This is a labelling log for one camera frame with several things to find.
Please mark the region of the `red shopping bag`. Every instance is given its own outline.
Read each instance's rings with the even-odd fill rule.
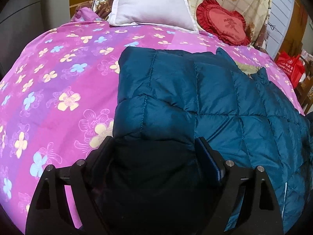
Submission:
[[[305,72],[305,68],[299,58],[300,55],[290,57],[285,51],[283,51],[276,61],[277,66],[288,76],[293,88],[297,87],[301,76]]]

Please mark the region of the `blue quilted jacket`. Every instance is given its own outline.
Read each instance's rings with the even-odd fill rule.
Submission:
[[[250,78],[221,48],[214,55],[127,47],[119,65],[115,138],[174,140],[192,152],[195,138],[203,136],[225,160],[264,166],[284,231],[291,228],[312,187],[310,124],[264,68]],[[200,183],[193,155],[188,164],[192,181]]]

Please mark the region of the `metal screw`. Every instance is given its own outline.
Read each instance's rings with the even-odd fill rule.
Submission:
[[[235,163],[232,160],[227,160],[226,165],[232,167],[235,165]]]
[[[265,171],[265,169],[263,166],[258,166],[258,171],[263,172],[263,171]]]
[[[51,171],[52,169],[53,169],[53,165],[52,164],[50,164],[50,165],[48,165],[46,167],[46,171]]]
[[[76,162],[76,164],[77,164],[78,166],[82,166],[84,163],[85,163],[85,160],[84,160],[84,159],[79,159],[79,160]]]

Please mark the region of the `bed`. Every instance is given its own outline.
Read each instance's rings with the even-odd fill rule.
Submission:
[[[0,204],[23,233],[43,169],[70,166],[112,135],[118,59],[126,47],[191,53],[215,53],[220,47],[238,64],[265,67],[268,79],[303,114],[287,76],[270,56],[251,46],[229,46],[206,32],[110,27],[86,8],[81,17],[31,41],[0,82]],[[66,192],[79,227],[70,188]]]

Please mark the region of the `pillow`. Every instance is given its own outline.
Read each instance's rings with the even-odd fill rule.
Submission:
[[[245,34],[244,17],[237,11],[222,8],[216,0],[203,0],[197,8],[196,15],[198,24],[224,43],[233,46],[250,43]]]
[[[114,0],[112,26],[147,24],[199,33],[187,0]]]

